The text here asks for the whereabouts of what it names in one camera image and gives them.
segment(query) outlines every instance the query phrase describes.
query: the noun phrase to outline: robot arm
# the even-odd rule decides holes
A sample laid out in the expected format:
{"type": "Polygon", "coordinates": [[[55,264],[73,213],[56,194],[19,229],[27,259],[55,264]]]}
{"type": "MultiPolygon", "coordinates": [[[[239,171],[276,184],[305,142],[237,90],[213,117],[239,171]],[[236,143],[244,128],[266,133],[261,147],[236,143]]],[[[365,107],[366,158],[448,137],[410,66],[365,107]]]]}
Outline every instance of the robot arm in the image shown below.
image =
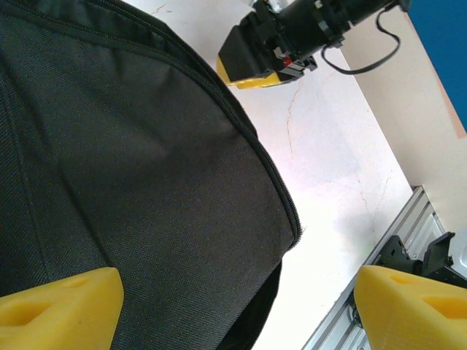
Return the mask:
{"type": "MultiPolygon", "coordinates": [[[[342,34],[368,16],[397,6],[408,11],[410,4],[411,0],[295,0],[276,13],[267,0],[258,0],[255,11],[232,28],[219,52],[217,71],[225,82],[239,88],[292,82],[302,77],[305,69],[317,68],[313,54],[340,47],[342,34]]],[[[379,17],[377,25],[399,43],[397,36],[381,27],[379,17]]],[[[348,73],[376,68],[397,49],[367,69],[348,73]]]]}

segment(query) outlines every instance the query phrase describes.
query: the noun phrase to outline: black bracket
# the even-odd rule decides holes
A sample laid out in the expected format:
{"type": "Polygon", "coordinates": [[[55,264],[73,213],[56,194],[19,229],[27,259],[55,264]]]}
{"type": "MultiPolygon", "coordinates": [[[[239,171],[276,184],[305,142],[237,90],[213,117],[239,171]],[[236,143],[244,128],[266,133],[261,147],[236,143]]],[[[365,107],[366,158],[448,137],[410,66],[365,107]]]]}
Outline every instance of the black bracket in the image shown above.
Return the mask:
{"type": "Polygon", "coordinates": [[[467,279],[454,271],[449,245],[455,233],[448,232],[428,245],[422,260],[413,260],[398,236],[392,236],[381,250],[375,265],[411,273],[457,287],[467,288],[467,279]]]}

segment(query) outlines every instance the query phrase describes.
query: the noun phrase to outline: black cable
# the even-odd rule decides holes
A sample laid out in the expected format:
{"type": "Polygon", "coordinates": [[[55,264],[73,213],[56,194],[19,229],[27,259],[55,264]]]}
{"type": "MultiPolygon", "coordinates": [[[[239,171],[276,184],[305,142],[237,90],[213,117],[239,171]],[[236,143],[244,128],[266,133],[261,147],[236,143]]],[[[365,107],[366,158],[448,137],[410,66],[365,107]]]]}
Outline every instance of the black cable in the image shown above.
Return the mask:
{"type": "Polygon", "coordinates": [[[396,42],[397,42],[397,46],[395,47],[395,49],[387,56],[385,56],[384,58],[382,58],[381,60],[373,63],[373,64],[370,64],[369,66],[366,66],[366,67],[363,67],[363,68],[360,68],[360,69],[355,69],[355,70],[351,70],[351,71],[348,71],[346,69],[342,69],[338,66],[336,66],[334,63],[331,63],[325,56],[325,53],[326,53],[326,50],[330,47],[332,47],[332,45],[328,45],[326,47],[323,48],[323,50],[321,51],[321,57],[323,58],[323,60],[331,67],[333,67],[335,70],[337,70],[339,73],[342,73],[342,74],[346,74],[346,75],[356,75],[356,74],[362,74],[362,73],[366,73],[367,71],[372,71],[373,69],[375,68],[378,68],[379,66],[381,66],[383,63],[386,63],[388,62],[398,51],[399,51],[399,48],[401,47],[401,38],[399,38],[397,35],[393,34],[393,33],[390,33],[389,31],[387,31],[386,29],[384,29],[382,26],[381,26],[381,23],[380,23],[380,18],[381,18],[381,15],[383,13],[386,13],[388,12],[389,10],[391,10],[393,7],[386,7],[385,9],[383,9],[377,16],[377,20],[376,20],[376,25],[377,25],[377,28],[379,31],[381,31],[382,33],[384,34],[387,34],[389,35],[390,37],[392,37],[396,42]]]}

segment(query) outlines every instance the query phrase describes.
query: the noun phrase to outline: white table surface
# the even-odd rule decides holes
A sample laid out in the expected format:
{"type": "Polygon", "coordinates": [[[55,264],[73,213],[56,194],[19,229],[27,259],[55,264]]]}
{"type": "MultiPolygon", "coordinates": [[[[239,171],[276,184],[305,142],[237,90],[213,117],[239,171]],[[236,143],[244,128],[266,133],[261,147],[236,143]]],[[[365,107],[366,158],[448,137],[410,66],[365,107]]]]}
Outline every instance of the white table surface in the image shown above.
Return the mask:
{"type": "MultiPolygon", "coordinates": [[[[127,0],[166,22],[207,62],[250,8],[239,0],[127,0]]],[[[338,50],[329,52],[342,66],[338,50]]],[[[355,78],[320,59],[297,83],[232,88],[296,203],[301,243],[255,350],[299,350],[412,191],[355,78]]]]}

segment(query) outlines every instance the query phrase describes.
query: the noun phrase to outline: zipper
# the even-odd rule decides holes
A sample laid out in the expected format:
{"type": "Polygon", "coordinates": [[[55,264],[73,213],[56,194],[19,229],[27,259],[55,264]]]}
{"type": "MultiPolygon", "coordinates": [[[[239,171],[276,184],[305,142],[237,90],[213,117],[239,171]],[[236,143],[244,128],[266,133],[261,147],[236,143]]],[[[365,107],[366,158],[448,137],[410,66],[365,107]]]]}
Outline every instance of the zipper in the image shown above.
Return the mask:
{"type": "Polygon", "coordinates": [[[100,2],[104,5],[107,5],[108,7],[111,7],[114,10],[117,10],[121,15],[127,15],[127,17],[129,17],[129,20],[139,22],[139,24],[144,24],[147,27],[151,28],[152,30],[154,30],[155,33],[162,36],[165,40],[171,42],[172,44],[175,44],[175,46],[177,46],[181,51],[183,51],[186,55],[188,55],[194,62],[196,62],[207,76],[210,76],[210,72],[206,69],[206,67],[202,63],[199,62],[199,58],[196,57],[192,52],[187,50],[187,48],[185,47],[184,43],[181,42],[181,40],[174,38],[172,35],[168,34],[166,31],[160,29],[157,26],[154,26],[153,24],[147,22],[144,19],[141,19],[140,17],[136,16],[135,14],[129,12],[126,9],[123,9],[122,7],[119,7],[116,4],[113,4],[106,0],[95,0],[95,1],[100,2]]]}
{"type": "MultiPolygon", "coordinates": [[[[130,12],[126,11],[125,9],[121,9],[121,8],[117,7],[116,5],[114,5],[114,4],[108,3],[105,0],[99,0],[99,1],[101,1],[102,3],[107,3],[111,7],[114,7],[115,9],[119,9],[119,10],[123,11],[124,13],[130,15],[131,17],[134,17],[134,18],[138,19],[136,16],[134,16],[130,12]]],[[[15,2],[11,2],[10,0],[7,0],[7,2],[9,2],[12,6],[20,8],[20,9],[26,11],[26,12],[31,13],[32,15],[35,15],[37,17],[40,17],[42,19],[45,19],[45,20],[50,21],[52,23],[55,23],[55,24],[57,24],[59,26],[74,28],[74,29],[77,29],[78,31],[83,31],[85,33],[100,36],[100,37],[103,37],[105,39],[109,39],[109,40],[116,41],[116,42],[123,42],[123,43],[129,44],[129,45],[133,45],[133,46],[136,46],[136,47],[141,47],[143,49],[149,50],[149,51],[155,53],[156,55],[164,57],[165,58],[165,60],[164,60],[165,63],[169,64],[170,66],[173,66],[174,68],[180,70],[182,73],[184,73],[185,75],[187,75],[188,77],[193,79],[205,91],[209,91],[209,90],[206,89],[206,88],[209,88],[212,92],[214,92],[217,102],[218,103],[221,102],[220,106],[224,107],[223,110],[224,110],[224,112],[227,112],[226,114],[228,115],[229,119],[230,120],[235,120],[235,122],[239,126],[239,130],[241,131],[241,134],[243,135],[243,137],[246,138],[246,140],[248,141],[250,146],[256,151],[256,153],[260,157],[260,159],[264,158],[264,160],[266,160],[266,162],[268,163],[269,168],[271,169],[271,171],[272,171],[272,173],[274,175],[274,179],[272,179],[273,182],[274,182],[274,180],[276,180],[277,184],[282,188],[282,191],[283,191],[282,194],[279,193],[279,191],[278,191],[279,197],[281,198],[282,196],[285,196],[285,199],[287,200],[287,204],[288,204],[289,207],[287,207],[285,205],[284,201],[281,199],[282,205],[285,206],[286,211],[291,211],[292,214],[293,214],[292,218],[290,218],[289,215],[287,215],[289,217],[289,221],[290,221],[292,229],[294,231],[293,232],[294,241],[290,245],[288,250],[292,249],[300,241],[300,238],[301,238],[301,224],[300,224],[300,220],[298,218],[297,208],[296,208],[296,206],[295,206],[295,204],[293,202],[293,199],[292,199],[292,197],[291,197],[291,195],[290,195],[290,193],[288,191],[287,186],[285,185],[284,181],[282,180],[282,177],[280,176],[279,171],[277,170],[277,167],[274,164],[274,161],[272,160],[269,153],[264,149],[263,145],[258,141],[258,137],[250,130],[250,128],[248,128],[244,124],[242,119],[239,118],[239,116],[237,115],[237,112],[231,106],[230,101],[225,97],[224,93],[219,88],[219,86],[217,86],[216,83],[214,83],[210,79],[206,79],[201,74],[199,74],[198,71],[196,71],[195,69],[193,69],[192,67],[190,67],[186,63],[181,62],[179,59],[177,59],[173,55],[170,55],[170,54],[168,54],[168,53],[166,53],[164,51],[160,51],[160,50],[158,50],[158,49],[156,49],[154,47],[151,47],[151,46],[148,46],[148,45],[145,45],[145,44],[140,44],[138,42],[127,40],[127,39],[120,38],[120,37],[117,37],[117,36],[112,36],[112,35],[109,35],[109,34],[105,34],[105,33],[100,32],[100,31],[95,31],[95,30],[93,30],[91,28],[88,28],[88,27],[82,26],[82,25],[78,25],[76,23],[70,23],[70,22],[66,22],[66,21],[63,21],[63,20],[59,20],[59,19],[51,17],[48,14],[45,14],[43,12],[38,12],[38,11],[36,11],[34,9],[30,9],[28,7],[25,7],[25,6],[21,5],[21,4],[16,4],[15,2]]],[[[207,76],[210,76],[211,73],[205,67],[203,67],[203,64],[200,63],[200,61],[199,61],[200,58],[195,57],[194,55],[191,54],[191,52],[189,52],[189,50],[186,50],[186,48],[183,47],[184,45],[182,43],[180,43],[179,40],[174,39],[173,36],[170,36],[169,34],[165,33],[160,28],[152,26],[149,23],[147,23],[147,25],[150,26],[151,28],[153,28],[155,31],[157,31],[158,34],[161,34],[161,36],[164,39],[169,40],[170,42],[176,44],[178,46],[178,48],[180,48],[184,53],[187,53],[203,69],[203,71],[207,74],[207,76]]]]}

